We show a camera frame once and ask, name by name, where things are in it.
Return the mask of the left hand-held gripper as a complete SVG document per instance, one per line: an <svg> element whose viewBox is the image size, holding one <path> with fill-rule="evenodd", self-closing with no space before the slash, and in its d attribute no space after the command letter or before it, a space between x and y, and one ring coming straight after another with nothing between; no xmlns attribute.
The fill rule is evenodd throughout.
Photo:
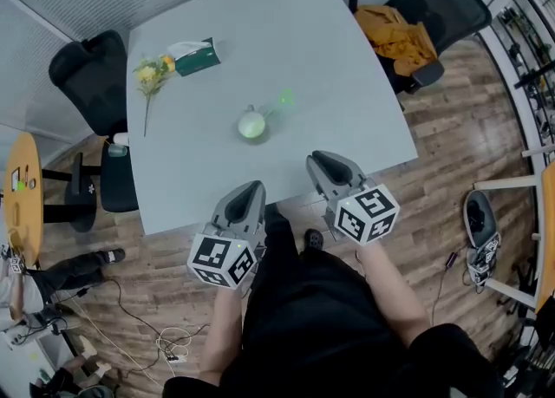
<svg viewBox="0 0 555 398"><path fill-rule="evenodd" d="M252 271L265 209L265 187L253 180L231 190L216 205L212 223L197 233L187 266L200 281L237 289Z"/></svg>

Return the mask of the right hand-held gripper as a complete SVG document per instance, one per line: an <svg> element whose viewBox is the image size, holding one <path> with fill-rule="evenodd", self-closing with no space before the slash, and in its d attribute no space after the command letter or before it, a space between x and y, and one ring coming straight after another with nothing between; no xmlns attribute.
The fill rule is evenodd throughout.
<svg viewBox="0 0 555 398"><path fill-rule="evenodd" d="M336 186L359 186L366 180L362 169L344 156L314 151L306 158L306 169L317 192L326 200L336 197ZM335 240L348 238L369 244L391 233L400 206L385 184L367 183L328 204L323 216Z"/></svg>

